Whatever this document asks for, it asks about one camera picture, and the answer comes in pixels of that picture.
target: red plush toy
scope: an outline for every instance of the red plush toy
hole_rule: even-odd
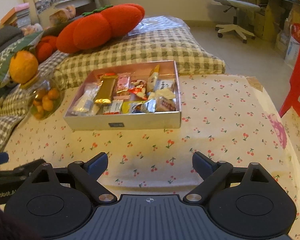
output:
[[[41,39],[41,41],[35,47],[37,60],[39,63],[44,62],[52,55],[52,53],[57,50],[56,43],[57,37],[55,36],[46,36]]]
[[[142,6],[133,3],[109,5],[85,13],[66,26],[57,38],[58,50],[75,53],[81,49],[93,49],[111,38],[126,35],[145,16]]]

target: pillow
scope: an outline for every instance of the pillow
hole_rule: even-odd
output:
[[[41,40],[43,32],[32,33],[12,43],[0,53],[0,88],[10,82],[9,64],[12,56],[24,47],[35,47]]]

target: pink snack package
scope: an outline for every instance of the pink snack package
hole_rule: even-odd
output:
[[[121,100],[121,99],[130,99],[130,93],[128,92],[129,84],[130,84],[130,76],[131,73],[119,73],[118,81],[114,88],[115,96],[113,99]]]

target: box of snacks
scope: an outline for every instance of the box of snacks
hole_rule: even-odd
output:
[[[64,119],[72,130],[179,128],[181,103],[175,61],[91,71]]]

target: baseboard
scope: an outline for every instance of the baseboard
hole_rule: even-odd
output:
[[[215,27],[217,24],[231,24],[225,22],[183,20],[189,27]]]

